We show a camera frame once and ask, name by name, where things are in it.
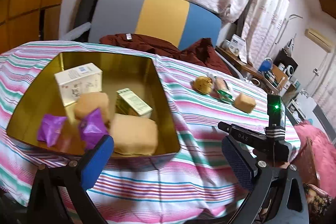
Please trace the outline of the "purple snack packet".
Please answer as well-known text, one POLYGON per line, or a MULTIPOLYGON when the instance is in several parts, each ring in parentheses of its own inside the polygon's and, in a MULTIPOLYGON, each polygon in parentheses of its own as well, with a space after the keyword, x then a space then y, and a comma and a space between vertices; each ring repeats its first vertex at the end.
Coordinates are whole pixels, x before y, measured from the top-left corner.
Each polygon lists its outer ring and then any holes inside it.
POLYGON ((86 151, 93 149, 104 135, 109 134, 99 108, 96 108, 81 120, 79 134, 80 139, 85 144, 84 149, 86 151))
POLYGON ((40 123, 37 141, 43 141, 47 147, 56 145, 67 117, 45 114, 40 123))

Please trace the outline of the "large tan sponge block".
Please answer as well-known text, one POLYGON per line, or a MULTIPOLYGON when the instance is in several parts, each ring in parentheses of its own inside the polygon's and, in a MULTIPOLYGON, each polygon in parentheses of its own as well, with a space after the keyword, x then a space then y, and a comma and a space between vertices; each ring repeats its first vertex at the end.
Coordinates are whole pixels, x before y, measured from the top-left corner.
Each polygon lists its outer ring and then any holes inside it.
POLYGON ((109 134, 120 155, 153 155, 158 147, 158 127, 149 118, 115 114, 109 134))

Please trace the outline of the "cracker packet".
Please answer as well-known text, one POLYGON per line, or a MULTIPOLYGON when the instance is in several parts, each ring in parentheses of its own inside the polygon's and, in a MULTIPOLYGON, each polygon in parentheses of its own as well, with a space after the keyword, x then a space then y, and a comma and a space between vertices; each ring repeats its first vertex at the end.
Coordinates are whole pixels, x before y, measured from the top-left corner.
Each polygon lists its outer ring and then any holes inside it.
POLYGON ((215 77, 214 87, 221 98, 232 98, 231 90, 223 78, 215 77))

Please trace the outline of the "small green white box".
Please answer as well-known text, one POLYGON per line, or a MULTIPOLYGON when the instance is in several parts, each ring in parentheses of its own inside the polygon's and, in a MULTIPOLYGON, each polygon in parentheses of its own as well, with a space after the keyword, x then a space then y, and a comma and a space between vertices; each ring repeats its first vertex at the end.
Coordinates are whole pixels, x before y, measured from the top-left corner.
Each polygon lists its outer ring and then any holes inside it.
POLYGON ((153 109, 129 88, 117 91, 116 106, 125 115, 150 118, 153 109))

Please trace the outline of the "yellow knitted toy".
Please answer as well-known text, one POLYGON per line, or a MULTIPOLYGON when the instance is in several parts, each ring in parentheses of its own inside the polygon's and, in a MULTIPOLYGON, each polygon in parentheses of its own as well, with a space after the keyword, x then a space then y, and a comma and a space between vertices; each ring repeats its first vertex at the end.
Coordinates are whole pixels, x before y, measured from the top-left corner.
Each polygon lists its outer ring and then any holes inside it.
POLYGON ((192 83, 192 88, 203 95, 209 95, 213 90, 213 86, 212 79, 206 76, 199 76, 192 83))

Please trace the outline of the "white cardboard box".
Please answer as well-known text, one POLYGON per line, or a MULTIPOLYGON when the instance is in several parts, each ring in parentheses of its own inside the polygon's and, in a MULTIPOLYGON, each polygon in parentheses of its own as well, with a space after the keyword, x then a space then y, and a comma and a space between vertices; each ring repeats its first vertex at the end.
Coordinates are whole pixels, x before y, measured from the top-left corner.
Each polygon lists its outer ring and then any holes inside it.
POLYGON ((102 70, 93 63, 54 74, 64 107, 75 103, 84 93, 102 91, 102 70))

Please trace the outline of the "wooden side shelf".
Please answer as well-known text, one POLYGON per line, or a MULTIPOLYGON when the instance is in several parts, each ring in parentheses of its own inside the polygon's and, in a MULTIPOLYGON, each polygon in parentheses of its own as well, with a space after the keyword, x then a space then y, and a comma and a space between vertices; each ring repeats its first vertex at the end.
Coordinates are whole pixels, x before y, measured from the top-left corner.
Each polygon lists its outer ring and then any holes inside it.
POLYGON ((288 77, 273 68, 275 75, 274 80, 272 77, 266 77, 265 73, 259 72, 257 69, 249 64, 243 63, 238 57, 233 55, 229 50, 224 50, 221 47, 215 47, 217 55, 227 64, 232 75, 236 78, 246 81, 254 81, 254 84, 262 88, 268 94, 280 95, 284 86, 288 83, 288 77))

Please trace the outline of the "gold metal tin tray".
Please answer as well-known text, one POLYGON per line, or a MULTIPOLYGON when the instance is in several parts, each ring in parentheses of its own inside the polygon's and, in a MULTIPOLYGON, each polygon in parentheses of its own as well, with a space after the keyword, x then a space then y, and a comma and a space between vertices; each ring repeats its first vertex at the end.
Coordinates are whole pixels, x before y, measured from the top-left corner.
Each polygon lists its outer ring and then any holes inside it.
POLYGON ((80 139, 74 107, 63 106, 54 75, 86 63, 94 63, 102 70, 102 91, 108 94, 112 114, 117 111, 117 91, 123 88, 135 92, 153 109, 151 119, 158 126, 158 147, 154 157, 175 156, 181 146, 165 92, 154 63, 148 57, 103 52, 59 53, 37 75, 20 99, 7 126, 7 135, 60 155, 83 155, 85 144, 80 139), (67 117, 58 143, 53 147, 37 140, 39 126, 46 114, 67 117))

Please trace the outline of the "striped pink green tablecloth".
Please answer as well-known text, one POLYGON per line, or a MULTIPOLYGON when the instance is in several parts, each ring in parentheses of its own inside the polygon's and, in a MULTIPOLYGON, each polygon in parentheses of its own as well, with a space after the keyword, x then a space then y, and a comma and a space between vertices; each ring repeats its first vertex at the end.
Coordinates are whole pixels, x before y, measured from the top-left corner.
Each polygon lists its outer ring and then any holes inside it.
MULTIPOLYGON (((109 52, 141 56, 140 51, 79 42, 29 42, 1 54, 1 188, 27 205, 39 164, 62 166, 62 157, 38 152, 7 136, 7 126, 25 91, 60 52, 109 52)), ((88 194, 109 223, 184 223, 193 218, 222 217, 245 193, 221 149, 221 121, 263 132, 268 125, 266 93, 226 76, 234 94, 253 97, 256 108, 245 114, 193 91, 191 81, 211 69, 150 55, 173 115, 179 153, 159 170, 104 170, 88 194)))

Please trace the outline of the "white blue product box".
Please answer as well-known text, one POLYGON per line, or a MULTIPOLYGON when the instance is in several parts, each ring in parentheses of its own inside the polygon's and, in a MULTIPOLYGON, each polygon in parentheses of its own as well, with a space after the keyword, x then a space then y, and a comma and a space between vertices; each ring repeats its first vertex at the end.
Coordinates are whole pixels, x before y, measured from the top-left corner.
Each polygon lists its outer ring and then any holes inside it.
POLYGON ((247 63, 247 45, 246 41, 236 34, 232 35, 228 49, 238 57, 244 64, 247 63))

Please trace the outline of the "maroon garment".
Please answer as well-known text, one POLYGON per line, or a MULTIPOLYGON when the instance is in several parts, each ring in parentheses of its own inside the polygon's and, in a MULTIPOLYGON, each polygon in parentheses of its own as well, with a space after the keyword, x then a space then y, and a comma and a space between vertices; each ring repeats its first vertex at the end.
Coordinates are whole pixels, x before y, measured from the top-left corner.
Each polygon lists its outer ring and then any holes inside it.
POLYGON ((126 34, 107 35, 100 38, 100 43, 165 56, 232 75, 229 67, 216 54, 210 38, 201 38, 184 50, 165 40, 138 34, 131 34, 130 39, 126 38, 126 34))

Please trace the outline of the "grey yellow blue chair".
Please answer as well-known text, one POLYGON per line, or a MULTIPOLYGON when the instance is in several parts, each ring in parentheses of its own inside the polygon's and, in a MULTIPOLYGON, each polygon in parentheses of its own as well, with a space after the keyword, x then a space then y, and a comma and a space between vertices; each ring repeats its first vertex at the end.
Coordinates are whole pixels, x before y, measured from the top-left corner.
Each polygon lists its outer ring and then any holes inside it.
POLYGON ((93 0, 87 19, 62 37, 98 43, 114 34, 138 34, 165 40, 185 50, 202 38, 216 44, 221 20, 218 16, 185 0, 93 0))

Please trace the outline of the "wall air conditioner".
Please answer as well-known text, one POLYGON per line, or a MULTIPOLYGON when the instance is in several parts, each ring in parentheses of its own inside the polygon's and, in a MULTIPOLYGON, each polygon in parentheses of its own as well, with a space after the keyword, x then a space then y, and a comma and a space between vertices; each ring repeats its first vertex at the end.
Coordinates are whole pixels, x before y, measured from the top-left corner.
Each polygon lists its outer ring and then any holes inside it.
POLYGON ((334 44, 327 37, 323 36, 320 32, 313 28, 307 28, 305 30, 305 36, 321 47, 327 53, 331 53, 334 44))

